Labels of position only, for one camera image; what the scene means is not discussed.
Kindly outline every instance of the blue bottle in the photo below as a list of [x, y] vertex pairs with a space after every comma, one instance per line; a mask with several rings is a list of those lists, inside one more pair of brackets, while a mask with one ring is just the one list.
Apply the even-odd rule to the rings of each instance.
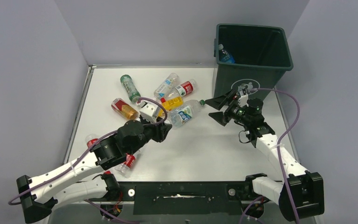
[[219, 44], [219, 60], [225, 63], [235, 63], [233, 56], [223, 48], [223, 44]]

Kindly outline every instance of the white logo on bin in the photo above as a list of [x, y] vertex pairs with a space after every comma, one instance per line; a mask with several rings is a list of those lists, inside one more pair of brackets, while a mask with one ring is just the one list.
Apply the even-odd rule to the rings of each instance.
[[[235, 83], [233, 83], [232, 85], [231, 85], [231, 89], [233, 89], [233, 87], [235, 86], [235, 85], [238, 85], [238, 92], [239, 91], [242, 91], [242, 90], [250, 90], [250, 89], [253, 89], [253, 88], [260, 88], [260, 83], [259, 82], [257, 82], [256, 80], [254, 80], [254, 79], [248, 79], [248, 78], [246, 78], [246, 79], [241, 79], [241, 80], [238, 80], [238, 81], [236, 81]], [[251, 93], [249, 93], [249, 95], [252, 95], [253, 93], [255, 93], [255, 92], [257, 92], [258, 90], [256, 90], [256, 91], [253, 91], [253, 92], [251, 92]]]

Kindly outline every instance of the wall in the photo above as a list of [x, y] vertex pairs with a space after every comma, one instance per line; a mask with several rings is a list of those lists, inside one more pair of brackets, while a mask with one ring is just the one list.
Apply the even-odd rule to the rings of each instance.
[[62, 162], [86, 73], [53, 0], [0, 0], [0, 223], [24, 223], [17, 177]]
[[309, 0], [55, 0], [89, 64], [213, 63], [219, 23], [278, 26]]
[[358, 1], [311, 0], [288, 41], [294, 69], [278, 89], [301, 103], [299, 157], [324, 178], [325, 222], [358, 223]]

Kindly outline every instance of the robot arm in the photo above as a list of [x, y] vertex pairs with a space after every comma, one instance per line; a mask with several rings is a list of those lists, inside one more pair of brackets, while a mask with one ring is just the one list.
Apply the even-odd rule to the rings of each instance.
[[[116, 196], [118, 184], [112, 174], [103, 174], [90, 182], [78, 181], [87, 176], [98, 174], [126, 161], [127, 154], [134, 154], [149, 140], [162, 142], [165, 140], [172, 125], [161, 123], [151, 124], [141, 117], [140, 121], [130, 120], [117, 130], [116, 134], [100, 141], [85, 157], [45, 173], [40, 176], [26, 175], [17, 179], [19, 193], [29, 191], [20, 197], [25, 222], [34, 223], [47, 217], [51, 211], [68, 203], [89, 198]], [[35, 188], [49, 180], [48, 184]]]
[[[281, 172], [278, 159], [278, 137], [274, 130], [264, 122], [262, 116], [263, 102], [257, 98], [248, 99], [246, 90], [239, 93], [234, 90], [227, 94], [206, 100], [205, 103], [217, 110], [224, 105], [228, 108], [224, 112], [210, 113], [209, 116], [219, 124], [225, 126], [231, 119], [234, 123], [244, 127], [246, 136], [252, 145], [260, 150], [277, 172]], [[297, 213], [300, 218], [316, 216], [324, 213], [323, 179], [319, 173], [311, 173], [291, 156], [280, 145], [282, 165], [286, 173]], [[281, 182], [275, 182], [265, 174], [247, 176], [249, 194], [262, 195], [279, 205], [281, 213], [288, 221], [295, 220], [289, 195]]]

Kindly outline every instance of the red label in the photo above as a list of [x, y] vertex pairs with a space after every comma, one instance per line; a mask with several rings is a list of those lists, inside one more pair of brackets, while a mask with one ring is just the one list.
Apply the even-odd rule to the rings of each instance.
[[90, 148], [90, 146], [94, 143], [94, 142], [96, 142], [98, 139], [91, 139], [89, 142], [87, 142], [87, 147], [89, 147]]
[[186, 95], [194, 90], [193, 85], [191, 85], [189, 81], [183, 83], [181, 86], [186, 90]]
[[122, 100], [121, 98], [117, 98], [115, 99], [113, 102], [112, 102], [112, 109], [113, 110], [116, 110], [116, 111], [121, 111], [122, 110], [122, 107], [124, 105], [128, 105], [126, 102], [124, 102], [124, 100]]
[[127, 154], [127, 161], [124, 162], [129, 168], [132, 167], [132, 164], [135, 162], [135, 156]]

